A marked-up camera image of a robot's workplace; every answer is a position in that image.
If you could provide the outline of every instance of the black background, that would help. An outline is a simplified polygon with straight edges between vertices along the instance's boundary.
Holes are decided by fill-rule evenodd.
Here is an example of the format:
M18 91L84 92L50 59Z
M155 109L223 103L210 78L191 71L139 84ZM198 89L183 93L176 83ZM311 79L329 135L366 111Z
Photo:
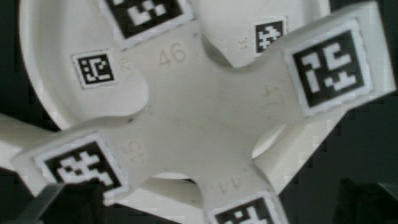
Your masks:
M331 0L333 9L361 2ZM398 1L379 0L393 67L398 55ZM0 113L57 131L32 91L18 46L18 2L0 0ZM352 110L281 193L292 224L333 223L343 178L358 183L398 184L397 93ZM0 222L25 207L32 196L15 173L0 172ZM109 223L164 223L121 206L105 212Z

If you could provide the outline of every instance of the printed number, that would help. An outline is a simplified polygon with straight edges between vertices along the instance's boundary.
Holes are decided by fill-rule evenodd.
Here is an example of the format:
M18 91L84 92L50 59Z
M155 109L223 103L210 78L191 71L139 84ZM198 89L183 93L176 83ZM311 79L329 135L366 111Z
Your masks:
M171 67L175 63L187 61L187 52L180 43L175 43L169 49L160 51L160 66Z

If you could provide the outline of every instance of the white surface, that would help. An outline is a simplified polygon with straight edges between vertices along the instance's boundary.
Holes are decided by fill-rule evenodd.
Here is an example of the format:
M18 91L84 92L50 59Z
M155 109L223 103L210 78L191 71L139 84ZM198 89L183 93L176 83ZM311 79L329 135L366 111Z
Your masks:
M203 34L235 68L258 57L253 26L286 18L286 32L329 14L329 2L318 0L199 0Z
M212 179L217 179L217 175L226 171L231 172L231 170L237 170L233 173L233 180L235 176L244 179L255 178L256 175L244 175L240 168L237 168L237 164L240 164L240 160L244 160L242 155L247 155L247 159L251 158L253 151L247 149L255 148L256 140L263 135L267 136L267 130L272 130L269 136L276 136L279 127L286 125L267 153L256 158L256 164L271 178L276 191L281 192L345 111L395 90L386 41L381 35L382 26L381 21L375 19L377 9L372 8L370 5L361 5L361 7L359 10L354 10L356 8L347 10L338 16L313 24L294 36L286 36L269 49L269 52L274 54L265 54L253 66L240 70L223 67L208 58L203 42L196 35L196 32L199 32L196 22L187 24L176 31L164 34L162 38L153 39L151 45L143 44L134 51L123 52L127 60L134 62L134 67L143 71L150 85L151 98L148 107L141 116L137 116L128 132L112 130L112 127L121 125L118 124L119 121L116 123L105 122L98 123L95 126L86 125L80 127L80 132L91 128L98 128L98 126L107 127L107 136L112 138L114 146L123 149L127 145L134 145L134 148L148 153L144 158L148 160L159 159L159 164L148 162L144 162L144 164L137 163L134 162L134 157L127 158L127 152L123 152L123 150L118 151L116 157L125 163L125 166L130 167L132 180L137 181L137 183L134 183L135 186L141 186L141 183L146 182L143 185L144 188L125 198L123 204L139 209L144 208L146 211L150 207L155 208L148 212L175 220L185 220L183 223L201 223L201 210L192 206L192 203L189 203L191 200L198 203L194 185L182 185L178 181L162 182L157 180L153 182L153 180L144 180L160 172L169 171L166 167L173 167L173 171L189 174L194 179L198 178L196 175L201 174L207 179L207 181L201 181L208 183ZM288 67L285 65L283 49L294 47L304 40L311 39L313 36L326 33L333 27L342 24L347 18L358 17L359 15L365 46L368 57L372 57L370 70L375 90L372 94L358 96L350 103L334 107L327 113L320 113L317 117L304 119ZM159 64L150 61L148 58L164 57L173 53L178 53L178 55L185 57L178 57L182 60L171 61L171 64L164 65L166 67L157 67ZM148 57L135 57L135 54L148 55ZM64 137L56 141L68 142L77 137L73 132L66 132L63 136ZM212 164L208 160L221 159L223 151L226 153L224 155L231 156L231 161L237 160L239 163L228 161L228 163L235 164L235 167L228 166L226 163L226 166L217 167L217 172L214 172L212 167L215 167L215 164ZM29 169L34 165L29 167L31 163L27 161L36 153L38 151L32 151L24 154L16 160L16 164L20 164L18 172L31 184L31 189L38 191L47 181L43 180L41 173L34 171L34 169ZM173 166L169 164L162 167L166 158L167 160L173 159L175 163ZM203 158L203 160L207 158L207 163L187 158ZM223 181L217 179L215 184L219 183L223 186L231 187L230 182L224 183ZM217 195L215 189L205 190L201 188L203 192L207 192L203 201L205 207L212 207L221 201L231 200L231 198L239 199L247 192L256 190L255 188L256 186L251 187L246 184L240 193L228 196ZM167 192L171 189L182 190L182 192L183 189L191 189L191 193L185 195L183 199L178 199L178 193L173 194Z

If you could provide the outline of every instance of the black and white square pattern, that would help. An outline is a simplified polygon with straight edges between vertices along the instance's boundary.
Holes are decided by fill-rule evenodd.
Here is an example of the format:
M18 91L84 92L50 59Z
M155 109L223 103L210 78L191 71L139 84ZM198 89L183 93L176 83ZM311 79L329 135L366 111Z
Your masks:
M286 57L306 115L313 115L374 89L358 21L315 37Z
M251 197L246 202L210 212L212 224L281 224L269 196Z
M34 160L52 183L98 181L105 187L105 199L128 191L116 158L96 134L40 154Z
M118 83L112 56L107 50L73 55L73 63L86 89Z
M194 19L187 0L102 0L123 48L132 47Z
M271 44L286 34L286 20L278 19L272 22L256 25L256 54L262 54Z

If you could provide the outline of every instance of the white plastic object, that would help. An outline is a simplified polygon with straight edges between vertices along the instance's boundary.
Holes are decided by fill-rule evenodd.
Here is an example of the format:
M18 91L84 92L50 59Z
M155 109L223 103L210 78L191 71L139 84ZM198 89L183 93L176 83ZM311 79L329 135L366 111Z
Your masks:
M342 39L336 40L342 35L350 36L347 43L354 45L354 48L347 48L347 43L340 42ZM297 71L295 63L308 64L306 56L313 55L301 55L306 49L311 49L310 53L313 54L315 52L326 54L329 59L322 66L329 67L331 72L336 64L358 66L354 72L361 71L361 73L356 77L363 79L361 85L342 93L338 91L340 86L354 84L352 81L345 80L345 73L336 73L340 80L334 80L331 88L340 92L340 95L334 95L313 107L302 103L306 99L301 83L297 83L297 77L301 75L311 77L311 71L317 72L315 69L320 67L315 58L310 61L313 67ZM336 49L343 51L343 54L331 56L329 52L336 52ZM199 55L199 61L212 61L207 54ZM350 108L388 94L397 88L377 4L363 3L352 6L286 35L251 67L231 70L214 64L210 69L212 74L203 74L203 76L175 71L173 77L157 77L157 79L148 77L150 89L157 90L157 93L135 119L93 120L61 133L43 146L16 157L15 166L22 176L32 178L27 183L34 192L48 182L38 164L54 158L57 153L73 150L73 145L82 146L93 139L102 142L100 145L112 152L114 161L119 164L116 166L119 167L118 172L132 189L137 189L148 178L160 172L182 172L192 177L199 185L203 205L210 215L219 212L215 207L228 209L231 205L237 205L237 201L253 199L253 196L260 195L262 192L272 192L272 186L267 185L262 175L255 172L251 162L256 140L267 130L286 126L271 150L256 159L258 168L272 179L272 172L279 172L276 176L285 178L286 167L283 165L290 164L286 161L299 160L294 156L301 152L297 149L294 150L292 145L301 141L311 142L306 139L311 136L306 130L311 129L311 125L317 126L317 123L326 125L331 118L336 119ZM318 77L322 79L318 85L324 82L327 86L333 75L326 75L324 79ZM271 83L281 91L285 101L279 105L267 107L269 98L260 90ZM294 172L297 172L299 167L301 164L294 167ZM153 192L157 193L153 190L151 192L141 191L146 195L151 195ZM157 211L150 212L176 219L164 213L166 210L173 209L167 205L159 205ZM187 215L192 215L180 215L187 218L185 223L203 223L201 213L198 214L201 209L194 209L192 204L178 205L183 206Z
M212 13L215 9L219 9L221 15L228 12L233 13L240 5L226 2L226 5L223 5L215 2L217 7L212 7L212 9L205 7L203 9L203 6L210 4L208 1L178 0L178 2L182 2L187 11L185 20L180 19L178 24L182 25L182 21L185 21L185 25L178 28L173 26L169 32L164 32L166 28L162 28L162 32L148 30L150 35L139 35L135 39L123 41L105 0L22 1L20 32L25 65L41 103L61 129L93 118L135 114L148 104L150 95L157 92L157 87L151 92L148 90L146 81L150 79L157 83L159 79L175 77L175 72L189 73L199 77L205 73L212 74L214 60L201 59L203 54L208 54L214 49L214 46L201 43L208 30L201 18L208 16L207 13ZM267 5L271 7L267 6L253 22L260 24L272 21L276 16L267 16L272 9L278 12L272 15L278 15L278 18L283 15L288 32L329 14L327 0L311 0L311 4L310 1L301 0L288 5L285 1L272 0ZM256 11L258 3L246 3L242 9ZM187 22L191 16L194 16L191 15L192 10L198 18ZM255 35L253 23L240 24L231 32L242 33L246 28ZM256 45L253 41L247 40L244 44L251 50ZM100 53L109 55L116 80L103 86L91 85L87 87L82 72L77 69L79 58ZM235 56L244 57L242 60L246 60L242 52L237 52ZM272 105L281 100L272 83L265 86L265 92L271 95ZM283 126L269 130L263 141L256 146L255 155L265 152L281 130ZM187 178L185 175L169 172L160 174L159 177Z

